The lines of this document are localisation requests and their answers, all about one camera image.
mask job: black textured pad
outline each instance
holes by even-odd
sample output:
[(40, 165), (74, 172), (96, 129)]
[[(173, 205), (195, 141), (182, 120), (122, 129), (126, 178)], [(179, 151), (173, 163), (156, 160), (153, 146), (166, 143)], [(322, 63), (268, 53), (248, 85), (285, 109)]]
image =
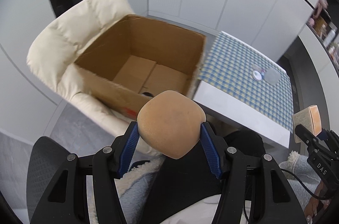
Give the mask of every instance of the black textured pad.
[(29, 221), (48, 183), (69, 153), (48, 137), (41, 137), (34, 144), (29, 159), (26, 187)]

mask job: small box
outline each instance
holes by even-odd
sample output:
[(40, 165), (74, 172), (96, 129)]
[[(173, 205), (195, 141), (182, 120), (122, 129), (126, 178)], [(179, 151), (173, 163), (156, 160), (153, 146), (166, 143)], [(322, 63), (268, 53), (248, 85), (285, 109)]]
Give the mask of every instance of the small box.
[(297, 125), (303, 125), (314, 136), (317, 136), (322, 130), (320, 114), (316, 105), (311, 105), (304, 110), (295, 113), (292, 115), (292, 120), (294, 141), (296, 143), (301, 143), (301, 139), (295, 134), (295, 128)]
[(127, 15), (75, 61), (86, 89), (111, 109), (136, 119), (152, 96), (187, 95), (206, 36), (150, 18)]

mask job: table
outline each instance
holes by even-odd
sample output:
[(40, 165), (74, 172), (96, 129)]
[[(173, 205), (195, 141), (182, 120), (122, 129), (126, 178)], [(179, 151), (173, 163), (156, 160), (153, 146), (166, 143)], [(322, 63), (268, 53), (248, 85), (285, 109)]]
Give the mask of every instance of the table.
[[(280, 74), (275, 85), (255, 80), (253, 66), (273, 68)], [(286, 71), (268, 57), (221, 32), (213, 43), (198, 76), (193, 100), (221, 121), (247, 127), (264, 142), (289, 147), (293, 129), (292, 89)]]

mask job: blue gripper pad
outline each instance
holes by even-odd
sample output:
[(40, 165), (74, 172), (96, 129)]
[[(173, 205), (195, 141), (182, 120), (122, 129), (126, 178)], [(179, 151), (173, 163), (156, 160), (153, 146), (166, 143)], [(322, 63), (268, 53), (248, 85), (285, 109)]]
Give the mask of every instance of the blue gripper pad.
[(139, 132), (138, 132), (138, 124), (135, 123), (130, 136), (127, 139), (127, 142), (122, 150), (119, 160), (119, 170), (118, 175), (121, 177), (128, 172), (129, 165), (131, 164), (132, 157), (135, 151), (135, 148), (139, 141)]
[(220, 158), (212, 143), (212, 140), (204, 124), (200, 126), (200, 142), (204, 149), (205, 156), (210, 166), (211, 172), (218, 178), (221, 178)]

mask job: black pants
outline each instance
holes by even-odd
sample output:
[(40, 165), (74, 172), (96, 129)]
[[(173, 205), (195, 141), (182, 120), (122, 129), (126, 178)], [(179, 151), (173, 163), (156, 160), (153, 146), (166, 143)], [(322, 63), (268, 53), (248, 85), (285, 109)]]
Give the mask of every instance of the black pants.
[[(250, 130), (224, 137), (228, 146), (245, 155), (261, 157), (261, 137)], [(180, 159), (166, 157), (152, 185), (139, 224), (159, 224), (175, 213), (213, 195), (221, 194), (221, 182), (211, 173), (200, 142)]]

